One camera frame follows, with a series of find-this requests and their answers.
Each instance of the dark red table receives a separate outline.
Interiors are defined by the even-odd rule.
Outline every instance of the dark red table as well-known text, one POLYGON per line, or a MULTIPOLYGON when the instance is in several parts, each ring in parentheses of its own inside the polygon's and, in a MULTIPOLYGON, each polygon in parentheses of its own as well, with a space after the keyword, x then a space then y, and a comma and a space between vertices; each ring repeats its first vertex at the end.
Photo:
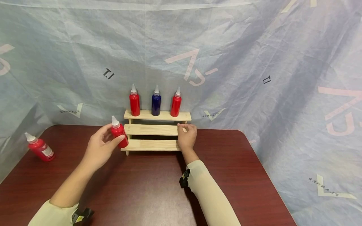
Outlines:
MULTIPOLYGON (((98 126, 56 125, 41 136, 56 157, 28 152, 0 184, 0 224, 27 225, 82 159, 98 126)), ((199 129, 194 147, 243 226, 296 226, 245 135, 199 129)), ((89 182, 81 207, 95 211, 91 225, 207 225, 200 205, 178 180, 180 152, 115 151, 89 182)))

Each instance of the finger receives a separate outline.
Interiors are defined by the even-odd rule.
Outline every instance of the finger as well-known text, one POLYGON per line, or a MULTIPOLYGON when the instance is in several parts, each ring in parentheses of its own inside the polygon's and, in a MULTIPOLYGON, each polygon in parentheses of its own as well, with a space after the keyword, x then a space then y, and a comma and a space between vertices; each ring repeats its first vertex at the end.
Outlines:
POLYGON ((182 126, 183 128, 185 128, 186 131, 193 130, 193 127, 191 126, 191 124, 181 124, 181 126, 182 126))
POLYGON ((94 135, 101 137, 104 135, 110 128, 112 127, 112 123, 102 126, 94 135))
POLYGON ((103 141, 107 143, 107 141, 111 141, 112 140, 112 134, 107 134, 104 136, 103 141))
POLYGON ((193 130, 197 131, 197 127, 194 124, 190 124, 190 126, 193 128, 193 130))
POLYGON ((111 142, 109 142, 107 145, 111 147, 111 150, 113 151, 113 149, 115 149, 117 147, 117 145, 126 138, 125 135, 120 135, 116 138, 114 138, 113 140, 111 140, 111 142))
POLYGON ((182 124, 178 123, 177 124, 177 134, 180 135, 180 134, 183 134, 185 131, 184 131, 184 128, 182 127, 182 124))

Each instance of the paint bottle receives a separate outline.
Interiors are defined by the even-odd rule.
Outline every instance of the paint bottle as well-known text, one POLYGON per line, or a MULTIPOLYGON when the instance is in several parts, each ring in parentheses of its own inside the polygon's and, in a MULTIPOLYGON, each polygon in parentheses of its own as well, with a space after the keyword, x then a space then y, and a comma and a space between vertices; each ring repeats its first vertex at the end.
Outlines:
POLYGON ((151 105, 151 114, 153 116, 160 115, 161 110, 161 95, 160 91, 158 90, 158 85, 156 85, 155 92, 152 95, 152 105, 151 105))
POLYGON ((133 116, 139 116, 139 114, 141 113, 141 108, 139 107, 139 95, 137 94, 135 84, 132 84, 130 105, 131 105, 131 114, 133 116))
POLYGON ((177 88, 177 91, 175 93, 175 96, 172 99, 172 105, 171 105, 171 116, 177 117, 178 113, 180 111, 181 107, 181 93, 180 93, 180 87, 177 88))
POLYGON ((119 121, 112 115, 112 127, 111 127, 111 133, 114 138, 119 137, 120 135, 124 135, 125 138, 118 144, 119 148, 125 148, 128 145, 128 138, 126 135, 126 131, 122 124, 119 123, 119 121))
POLYGON ((55 158, 52 149, 40 138, 36 138, 25 133, 26 140, 29 142, 29 149, 34 152, 44 162, 49 162, 55 158))

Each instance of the bottle cap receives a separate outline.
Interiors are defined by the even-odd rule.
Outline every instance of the bottle cap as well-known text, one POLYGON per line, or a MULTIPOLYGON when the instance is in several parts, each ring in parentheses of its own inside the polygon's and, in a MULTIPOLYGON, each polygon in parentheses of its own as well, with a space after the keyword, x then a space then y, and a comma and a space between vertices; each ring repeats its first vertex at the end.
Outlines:
POLYGON ((180 87, 177 88, 177 91, 175 93, 175 97, 180 97, 181 93, 180 93, 180 87))
POLYGON ((112 115, 112 126, 113 126, 113 128, 119 127, 119 121, 115 118, 114 115, 112 115))
POLYGON ((160 91, 158 89, 158 85, 156 85, 156 89, 155 89, 155 92, 154 92, 155 96, 159 96, 160 95, 160 91))
POLYGON ((34 140, 37 139, 36 137, 34 137, 34 136, 32 136, 32 135, 30 135, 30 134, 28 134, 28 133, 25 133, 25 136, 26 136, 26 140, 27 140, 28 142, 32 142, 32 141, 34 141, 34 140))
POLYGON ((136 95, 136 94, 137 94, 137 90, 136 90, 135 84, 132 84, 131 94, 133 94, 133 95, 136 95))

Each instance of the blue bottle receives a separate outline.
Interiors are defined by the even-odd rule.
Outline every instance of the blue bottle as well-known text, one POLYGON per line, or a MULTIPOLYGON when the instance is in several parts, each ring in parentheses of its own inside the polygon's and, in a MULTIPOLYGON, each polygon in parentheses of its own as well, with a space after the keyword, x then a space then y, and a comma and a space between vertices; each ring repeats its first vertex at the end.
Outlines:
POLYGON ((152 107, 151 114, 153 116, 158 116, 161 110, 161 96, 160 91, 158 90, 158 85, 156 85, 156 89, 154 94, 152 95, 152 107))

